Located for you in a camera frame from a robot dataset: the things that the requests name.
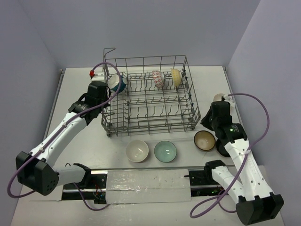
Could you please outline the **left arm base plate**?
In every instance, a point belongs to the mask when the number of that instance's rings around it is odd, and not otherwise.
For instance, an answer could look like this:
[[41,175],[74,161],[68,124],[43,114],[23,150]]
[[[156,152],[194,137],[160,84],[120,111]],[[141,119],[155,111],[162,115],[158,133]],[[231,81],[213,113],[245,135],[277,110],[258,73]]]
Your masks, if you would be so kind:
[[[107,204],[106,182],[108,171],[93,170],[91,178],[85,185],[78,185],[86,201],[93,201],[94,204]],[[62,191],[62,201],[82,200],[78,189],[73,183],[65,184]]]

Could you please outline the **yellow dotted bowl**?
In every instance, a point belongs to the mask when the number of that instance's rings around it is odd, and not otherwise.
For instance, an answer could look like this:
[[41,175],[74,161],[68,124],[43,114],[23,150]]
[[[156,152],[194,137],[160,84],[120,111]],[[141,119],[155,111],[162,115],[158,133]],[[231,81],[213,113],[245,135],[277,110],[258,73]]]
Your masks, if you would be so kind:
[[171,75],[174,83],[174,87],[177,88],[182,82],[182,75],[178,69],[171,68]]

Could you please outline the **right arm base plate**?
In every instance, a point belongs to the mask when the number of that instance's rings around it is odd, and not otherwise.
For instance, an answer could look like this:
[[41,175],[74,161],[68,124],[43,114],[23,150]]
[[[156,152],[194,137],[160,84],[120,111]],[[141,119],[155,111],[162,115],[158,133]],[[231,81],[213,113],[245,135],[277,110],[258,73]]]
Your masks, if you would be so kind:
[[189,170],[183,177],[190,182],[191,197],[217,196],[224,191],[222,185],[209,179],[203,169]]

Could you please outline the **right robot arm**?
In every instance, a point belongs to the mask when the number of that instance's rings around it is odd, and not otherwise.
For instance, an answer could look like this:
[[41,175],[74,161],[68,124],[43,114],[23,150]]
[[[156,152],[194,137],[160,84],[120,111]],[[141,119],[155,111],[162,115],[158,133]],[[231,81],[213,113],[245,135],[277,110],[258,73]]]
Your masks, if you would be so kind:
[[245,226],[274,219],[284,205],[281,195],[274,194],[249,148],[243,126],[233,123],[230,103],[215,101],[201,124],[213,131],[237,169],[232,175],[222,161],[206,163],[205,181],[222,185],[236,205],[238,218]]

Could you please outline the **blue inside red patterned bowl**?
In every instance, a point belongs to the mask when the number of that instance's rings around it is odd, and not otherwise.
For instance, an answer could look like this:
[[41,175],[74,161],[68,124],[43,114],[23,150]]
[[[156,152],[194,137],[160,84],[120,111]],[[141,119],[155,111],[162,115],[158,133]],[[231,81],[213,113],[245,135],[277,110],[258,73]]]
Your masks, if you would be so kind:
[[154,79],[155,86],[158,89],[162,89],[165,84],[165,76],[164,73],[158,70],[152,71],[152,77]]

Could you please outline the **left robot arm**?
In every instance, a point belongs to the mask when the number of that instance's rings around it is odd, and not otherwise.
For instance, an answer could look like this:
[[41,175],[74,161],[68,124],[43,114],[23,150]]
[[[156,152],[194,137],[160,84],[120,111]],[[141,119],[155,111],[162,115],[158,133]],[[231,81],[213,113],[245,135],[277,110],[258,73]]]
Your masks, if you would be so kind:
[[66,169],[54,169],[53,166],[75,136],[109,106],[109,94],[105,82],[91,82],[87,92],[70,106],[62,122],[46,139],[30,152],[21,152],[16,157],[18,182],[44,196],[68,183],[88,187],[92,182],[89,167],[80,163]]

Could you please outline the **dark teal white bowl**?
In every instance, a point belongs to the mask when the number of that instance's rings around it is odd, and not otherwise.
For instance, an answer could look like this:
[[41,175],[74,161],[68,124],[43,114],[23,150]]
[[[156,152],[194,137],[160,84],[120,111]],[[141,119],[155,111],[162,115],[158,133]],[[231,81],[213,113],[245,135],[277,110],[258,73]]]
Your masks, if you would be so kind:
[[[121,86],[119,88],[118,93],[121,93],[127,85],[127,81],[126,81],[125,77],[121,76],[121,78],[122,78],[122,81],[121,81]],[[108,87],[110,88],[110,90],[116,92],[119,87],[119,82],[120,82],[119,76],[117,74],[112,75],[108,81]]]

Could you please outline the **white ceramic bowl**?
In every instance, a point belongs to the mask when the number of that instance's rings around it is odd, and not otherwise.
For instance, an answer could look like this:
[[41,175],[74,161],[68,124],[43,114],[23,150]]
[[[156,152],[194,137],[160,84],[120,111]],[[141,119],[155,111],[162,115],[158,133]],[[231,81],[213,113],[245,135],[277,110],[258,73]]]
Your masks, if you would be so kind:
[[131,162],[143,162],[148,154],[149,147],[141,140],[131,141],[126,147],[126,156]]

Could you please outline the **brown rimmed cream bowl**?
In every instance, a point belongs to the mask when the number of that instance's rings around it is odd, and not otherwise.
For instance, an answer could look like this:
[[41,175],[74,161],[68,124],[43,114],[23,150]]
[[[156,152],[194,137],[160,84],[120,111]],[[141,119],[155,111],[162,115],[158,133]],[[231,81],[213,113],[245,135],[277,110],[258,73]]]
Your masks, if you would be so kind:
[[214,135],[205,130],[198,131],[193,140],[195,146],[205,152],[211,151],[216,144]]

